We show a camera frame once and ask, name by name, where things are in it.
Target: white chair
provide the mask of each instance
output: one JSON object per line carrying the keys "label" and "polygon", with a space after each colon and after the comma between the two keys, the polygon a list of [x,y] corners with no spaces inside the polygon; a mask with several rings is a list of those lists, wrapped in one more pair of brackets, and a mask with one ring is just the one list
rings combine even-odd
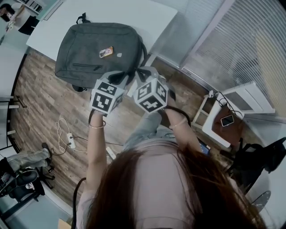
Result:
{"label": "white chair", "polygon": [[[246,83],[244,85],[222,91],[221,93],[226,97],[232,108],[237,111],[236,116],[241,119],[243,119],[245,114],[275,112],[275,109],[272,108],[264,94],[258,89],[255,82]],[[217,142],[221,143],[225,147],[229,147],[229,142],[212,131],[214,119],[221,109],[220,104],[225,105],[227,103],[221,93],[216,93],[216,101],[209,114],[203,110],[209,95],[204,96],[204,100],[192,121],[192,126],[202,129],[204,133],[215,139]],[[207,116],[206,121],[202,126],[196,123],[201,113]]]}

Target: cable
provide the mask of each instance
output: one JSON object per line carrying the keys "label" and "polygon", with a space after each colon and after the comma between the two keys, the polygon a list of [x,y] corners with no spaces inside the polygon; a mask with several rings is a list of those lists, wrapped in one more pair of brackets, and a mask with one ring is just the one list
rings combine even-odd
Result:
{"label": "cable", "polygon": [[[66,152],[66,150],[67,150],[67,147],[69,147],[69,148],[71,148],[71,149],[73,149],[73,150],[75,150],[75,151],[78,151],[78,152],[83,152],[83,153],[86,153],[87,151],[82,151],[82,150],[78,150],[78,149],[75,149],[75,148],[72,148],[72,147],[70,147],[69,145],[71,144],[71,143],[68,143],[68,144],[66,144],[65,142],[64,142],[64,140],[62,139],[62,137],[61,137],[61,135],[62,135],[62,133],[63,133],[63,131],[62,131],[62,128],[61,128],[61,126],[60,126],[60,121],[63,121],[63,122],[65,122],[65,124],[66,124],[66,126],[67,126],[67,129],[68,129],[68,134],[70,133],[70,128],[68,127],[68,124],[67,124],[67,121],[66,121],[66,119],[65,118],[60,118],[56,123],[55,123],[55,125],[56,125],[56,127],[57,127],[57,130],[58,130],[58,136],[59,136],[59,141],[58,141],[58,143],[59,143],[59,149],[60,149],[60,151],[62,152],[62,153],[60,153],[60,154],[53,154],[53,155],[55,155],[55,156],[60,156],[60,155],[63,155],[65,152]],[[73,138],[81,138],[81,139],[83,139],[83,140],[86,140],[87,141],[87,139],[86,138],[83,138],[83,137],[79,137],[79,136],[74,136]],[[62,147],[61,145],[60,145],[60,141],[62,140],[62,142],[66,145],[66,148],[64,148],[64,147]],[[117,143],[110,143],[110,142],[105,142],[106,144],[111,144],[111,145],[120,145],[120,146],[123,146],[122,144],[117,144]]]}
{"label": "cable", "polygon": [[60,118],[57,122],[55,122],[55,125],[56,125],[57,130],[58,130],[58,136],[59,136],[59,141],[58,141],[58,143],[59,143],[59,149],[60,149],[60,151],[61,151],[63,154],[66,152],[66,148],[64,148],[64,147],[62,147],[62,146],[60,145],[60,140],[62,140],[62,142],[63,142],[67,147],[69,147],[69,148],[71,148],[71,149],[73,149],[73,150],[75,150],[75,151],[78,151],[78,152],[86,153],[87,151],[82,151],[82,150],[78,150],[78,149],[72,148],[72,147],[69,146],[69,144],[67,144],[67,143],[64,142],[64,140],[63,140],[62,137],[61,137],[63,131],[62,131],[62,128],[61,128],[61,126],[60,126],[60,124],[59,124],[59,122],[60,122],[61,120],[64,120],[64,121],[65,121],[66,126],[67,126],[67,129],[68,129],[68,134],[70,133],[70,128],[69,128],[68,125],[67,125],[66,119]]}
{"label": "cable", "polygon": [[[75,136],[75,137],[73,137],[73,138],[81,138],[81,139],[83,139],[83,140],[86,140],[87,141],[87,139],[86,138],[82,138],[82,137],[79,137],[79,136]],[[110,142],[105,142],[106,144],[111,144],[111,145],[120,145],[120,146],[123,146],[122,144],[117,144],[117,143],[110,143]]]}
{"label": "cable", "polygon": [[191,126],[191,119],[189,118],[188,114],[187,114],[186,112],[184,112],[183,110],[181,110],[181,109],[179,109],[179,108],[176,108],[176,107],[173,107],[173,106],[169,106],[169,105],[167,105],[167,106],[165,107],[165,109],[171,109],[171,110],[175,110],[176,112],[181,113],[182,115],[184,115],[184,116],[187,118],[187,120],[188,120],[188,125]]}
{"label": "cable", "polygon": [[71,229],[76,228],[76,196],[77,196],[77,191],[83,181],[86,180],[85,178],[82,178],[78,184],[76,185],[76,189],[73,192],[73,197],[72,197],[72,224],[71,224]]}
{"label": "cable", "polygon": [[63,155],[66,151],[67,151],[67,146],[66,146],[66,148],[65,148],[65,150],[64,150],[64,152],[63,152],[63,153],[57,153],[57,154],[55,154],[54,149],[53,149],[53,148],[51,148],[51,149],[50,149],[50,152],[51,152],[51,154],[53,154],[53,156],[60,156],[60,155]]}
{"label": "cable", "polygon": [[216,99],[216,101],[219,102],[219,105],[220,105],[221,107],[225,106],[225,104],[222,104],[222,103],[220,102],[221,100],[224,99],[225,101],[227,101],[226,105],[229,105],[229,108],[228,108],[228,109],[231,110],[232,112],[234,112],[235,115],[237,115],[237,114],[236,114],[237,112],[240,113],[241,118],[243,118],[242,113],[241,113],[240,111],[238,111],[238,110],[234,110],[234,109],[233,109],[232,105],[231,105],[230,102],[227,100],[227,98],[224,96],[224,94],[222,94],[220,91],[216,92],[215,94],[218,94],[218,93],[220,93],[220,94],[223,96],[223,98],[221,98],[220,100]]}

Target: chair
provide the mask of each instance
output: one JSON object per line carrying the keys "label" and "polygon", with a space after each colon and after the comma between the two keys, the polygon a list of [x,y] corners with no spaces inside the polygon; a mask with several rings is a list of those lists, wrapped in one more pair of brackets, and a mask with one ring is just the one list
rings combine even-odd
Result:
{"label": "chair", "polygon": [[[26,185],[32,183],[33,189],[27,189]],[[0,197],[9,195],[11,198],[21,202],[22,198],[30,193],[37,192],[44,195],[44,189],[38,179],[38,173],[34,169],[23,169],[16,172],[15,177],[11,177],[5,186],[0,190]]]}
{"label": "chair", "polygon": [[283,142],[286,137],[262,147],[259,144],[246,144],[242,148],[243,140],[240,139],[240,148],[235,157],[229,152],[221,151],[220,153],[233,161],[226,173],[236,180],[238,186],[242,187],[245,193],[254,185],[263,169],[269,173],[277,169],[286,155],[286,149]]}
{"label": "chair", "polygon": [[[48,170],[48,174],[51,173],[54,170],[54,167],[50,165],[50,169]],[[38,172],[38,177],[40,181],[43,181],[45,183],[45,185],[47,185],[49,187],[49,189],[53,189],[54,187],[50,185],[50,183],[47,180],[54,180],[55,176],[47,176],[46,174],[44,174],[43,172],[43,167],[41,167],[40,169],[36,168],[36,171]]]}
{"label": "chair", "polygon": [[[214,119],[221,110],[221,105],[225,105],[228,102],[228,106],[230,104],[235,111],[238,111],[236,113],[237,117],[241,119],[243,119],[245,114],[275,112],[275,109],[272,108],[264,94],[258,89],[255,82],[246,83],[217,94],[216,101],[209,114],[203,110],[203,107],[210,96],[204,96],[204,100],[191,124],[194,127],[200,128],[204,133],[225,147],[229,147],[230,143],[212,131]],[[206,121],[202,126],[196,123],[201,113],[207,116]]]}
{"label": "chair", "polygon": [[[26,185],[32,183],[34,189],[27,189]],[[12,214],[34,199],[38,202],[39,195],[45,195],[44,188],[38,178],[38,173],[34,169],[23,169],[16,172],[15,177],[10,180],[0,190],[0,197],[9,195],[10,198],[17,200],[17,204],[4,213],[0,212],[2,220],[8,219]]]}

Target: gray backpack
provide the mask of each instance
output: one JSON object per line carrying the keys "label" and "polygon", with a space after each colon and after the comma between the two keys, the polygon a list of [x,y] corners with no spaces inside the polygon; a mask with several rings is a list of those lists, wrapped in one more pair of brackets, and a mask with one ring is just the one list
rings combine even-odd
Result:
{"label": "gray backpack", "polygon": [[[72,84],[77,91],[93,88],[97,79],[110,71],[122,71],[109,80],[120,84],[126,75],[130,83],[146,48],[141,37],[128,25],[118,23],[84,23],[73,25],[65,35],[55,66],[55,75]],[[113,54],[100,58],[99,52],[113,47]]]}

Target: shelf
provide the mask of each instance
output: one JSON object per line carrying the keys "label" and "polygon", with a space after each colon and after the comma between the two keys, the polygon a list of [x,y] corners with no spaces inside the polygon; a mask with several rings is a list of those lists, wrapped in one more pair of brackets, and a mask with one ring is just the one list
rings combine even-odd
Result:
{"label": "shelf", "polygon": [[16,1],[22,3],[25,7],[32,10],[36,14],[39,14],[43,10],[43,7],[35,0],[16,0]]}

